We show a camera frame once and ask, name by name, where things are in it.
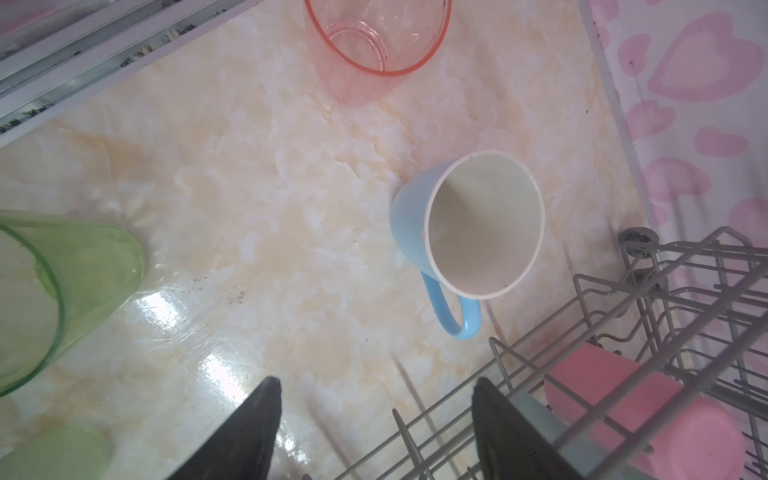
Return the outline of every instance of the green cup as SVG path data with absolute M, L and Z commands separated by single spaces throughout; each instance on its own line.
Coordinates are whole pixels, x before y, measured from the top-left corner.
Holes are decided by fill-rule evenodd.
M 113 225 L 0 210 L 0 396 L 104 322 L 144 278 L 141 246 Z
M 98 480 L 111 457 L 107 439 L 88 425 L 44 432 L 0 458 L 0 478 Z

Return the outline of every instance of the blue mug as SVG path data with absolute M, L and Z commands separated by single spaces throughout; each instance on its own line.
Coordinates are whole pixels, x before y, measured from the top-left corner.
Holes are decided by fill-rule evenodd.
M 531 269 L 544 237 L 541 190 L 528 168 L 497 151 L 481 151 L 413 177 L 389 208 L 400 250 L 422 271 L 445 331 L 472 338 L 480 302 L 503 295 Z M 441 284 L 458 295 L 462 324 Z

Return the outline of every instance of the pink plastic cup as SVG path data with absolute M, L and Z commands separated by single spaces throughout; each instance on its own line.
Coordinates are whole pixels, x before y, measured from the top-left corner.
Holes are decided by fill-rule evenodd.
M 315 70 L 340 104 L 379 100 L 424 65 L 448 29 L 452 0 L 304 0 Z
M 585 343 L 560 362 L 553 378 L 595 405 L 640 365 Z M 631 432 L 640 428 L 682 385 L 654 373 L 624 397 L 608 415 Z M 545 381 L 544 391 L 555 415 L 573 424 L 584 409 Z M 589 437 L 607 450 L 624 438 L 605 425 L 595 424 Z M 717 402 L 699 396 L 651 441 L 654 452 L 638 452 L 630 465 L 659 480 L 737 480 L 744 470 L 745 446 L 736 420 Z

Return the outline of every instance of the marble countertop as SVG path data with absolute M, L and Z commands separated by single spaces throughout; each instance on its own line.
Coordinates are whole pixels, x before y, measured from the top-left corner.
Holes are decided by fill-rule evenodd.
M 142 289 L 0 399 L 0 455 L 62 422 L 102 427 L 105 478 L 163 478 L 266 375 L 283 384 L 273 472 L 337 475 L 573 295 L 615 276 L 644 224 L 575 0 L 455 2 L 435 57 L 353 111 L 319 88 L 303 3 L 266 0 L 0 150 L 0 208 L 117 223 Z M 519 287 L 459 342 L 389 234 L 399 186 L 478 149 L 544 193 Z

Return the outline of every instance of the dish rack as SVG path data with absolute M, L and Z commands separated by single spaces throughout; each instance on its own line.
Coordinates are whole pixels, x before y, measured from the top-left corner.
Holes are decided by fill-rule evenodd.
M 754 247 L 729 227 L 698 243 L 664 245 L 654 231 L 638 227 L 621 232 L 618 242 L 626 266 L 618 281 L 575 275 L 574 298 L 509 346 L 491 338 L 494 359 L 410 422 L 393 409 L 397 433 L 336 480 L 481 478 L 469 415 L 480 376 L 510 399 L 527 391 L 542 400 L 547 379 L 585 407 L 584 416 L 554 441 L 557 450 L 596 422 L 619 432 L 624 442 L 588 480 L 606 478 L 638 449 L 652 454 L 648 441 L 702 392 L 740 421 L 747 445 L 742 479 L 768 480 L 768 444 L 762 440 L 768 438 L 768 369 L 752 367 L 760 361 L 768 367 L 768 347 L 751 348 L 768 332 L 768 248 Z M 582 342 L 641 363 L 594 406 L 548 375 Z M 634 432 L 606 416 L 656 371 L 684 387 Z

